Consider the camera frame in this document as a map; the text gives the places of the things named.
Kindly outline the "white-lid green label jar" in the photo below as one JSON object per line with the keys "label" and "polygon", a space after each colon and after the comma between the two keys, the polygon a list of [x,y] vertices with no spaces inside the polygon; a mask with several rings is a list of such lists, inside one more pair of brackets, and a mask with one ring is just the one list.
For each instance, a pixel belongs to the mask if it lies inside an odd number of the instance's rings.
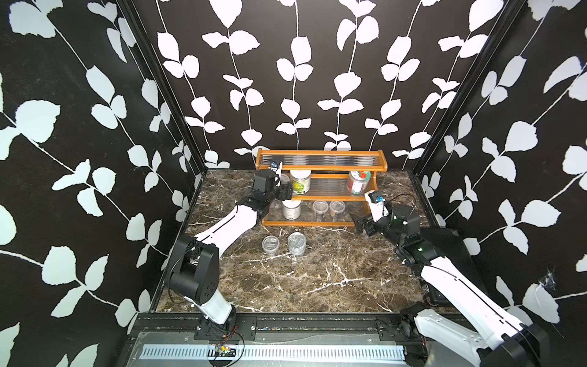
{"label": "white-lid green label jar", "polygon": [[311,170],[291,170],[290,179],[295,195],[304,195],[310,190]]}

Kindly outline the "clear jar purple label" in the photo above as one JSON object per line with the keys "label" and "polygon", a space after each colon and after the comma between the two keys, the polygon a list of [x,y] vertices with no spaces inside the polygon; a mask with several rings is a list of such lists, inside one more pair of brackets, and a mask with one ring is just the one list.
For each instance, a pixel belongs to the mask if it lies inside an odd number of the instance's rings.
{"label": "clear jar purple label", "polygon": [[263,239],[261,247],[266,255],[277,255],[280,248],[280,240],[274,235],[268,235]]}

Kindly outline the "strawberry lid red jar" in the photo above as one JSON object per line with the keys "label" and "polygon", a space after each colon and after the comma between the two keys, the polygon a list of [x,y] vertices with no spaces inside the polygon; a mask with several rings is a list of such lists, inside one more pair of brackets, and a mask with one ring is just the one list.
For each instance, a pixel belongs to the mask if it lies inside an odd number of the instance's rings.
{"label": "strawberry lid red jar", "polygon": [[365,190],[371,180],[369,171],[350,171],[347,181],[348,191],[353,195],[365,193]]}

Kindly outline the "orange three-tier wooden shelf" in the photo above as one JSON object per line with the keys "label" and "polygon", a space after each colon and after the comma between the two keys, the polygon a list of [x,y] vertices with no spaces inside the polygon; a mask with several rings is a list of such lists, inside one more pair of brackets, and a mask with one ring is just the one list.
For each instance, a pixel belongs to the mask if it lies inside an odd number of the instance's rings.
{"label": "orange three-tier wooden shelf", "polygon": [[388,163],[383,151],[304,151],[304,150],[261,150],[255,166],[259,169],[270,167],[273,161],[283,163],[282,171],[291,176],[292,171],[310,171],[310,189],[305,194],[294,194],[293,199],[302,201],[301,216],[287,220],[281,206],[272,208],[263,219],[264,226],[352,226],[347,215],[336,221],[316,221],[312,214],[312,203],[342,201],[349,212],[364,216],[369,213],[364,193],[353,194],[349,189],[349,173],[363,171],[368,177],[364,192],[376,191],[377,174],[387,171]]}

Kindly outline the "clear tub orange label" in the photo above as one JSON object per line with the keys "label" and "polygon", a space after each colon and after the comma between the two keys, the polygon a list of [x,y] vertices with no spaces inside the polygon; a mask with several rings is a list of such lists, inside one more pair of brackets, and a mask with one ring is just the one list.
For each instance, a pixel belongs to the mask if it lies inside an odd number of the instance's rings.
{"label": "clear tub orange label", "polygon": [[287,174],[281,174],[280,175],[280,185],[281,186],[287,186],[287,184],[290,182],[290,178],[287,176]]}

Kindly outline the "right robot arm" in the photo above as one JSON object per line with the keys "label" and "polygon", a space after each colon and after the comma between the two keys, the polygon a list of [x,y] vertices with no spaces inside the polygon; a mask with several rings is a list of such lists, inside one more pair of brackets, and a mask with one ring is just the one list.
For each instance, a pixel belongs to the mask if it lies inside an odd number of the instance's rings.
{"label": "right robot arm", "polygon": [[421,228],[409,206],[393,207],[382,199],[368,201],[370,213],[351,218],[359,234],[380,234],[403,263],[437,289],[471,324],[463,327],[422,304],[404,310],[408,338],[433,339],[473,366],[547,366],[550,338],[495,303],[466,278],[443,250],[463,240],[443,228]]}

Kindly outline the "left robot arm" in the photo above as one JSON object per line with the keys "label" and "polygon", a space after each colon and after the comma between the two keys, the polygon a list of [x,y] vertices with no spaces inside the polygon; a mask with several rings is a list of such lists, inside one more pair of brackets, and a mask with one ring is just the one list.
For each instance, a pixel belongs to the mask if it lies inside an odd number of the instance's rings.
{"label": "left robot arm", "polygon": [[172,249],[166,269],[168,290],[195,304],[222,330],[233,330],[236,309],[219,290],[220,257],[265,218],[274,200],[293,197],[293,185],[281,182],[282,167],[281,161],[273,161],[269,169],[256,171],[252,188],[229,214],[195,236],[180,236]]}

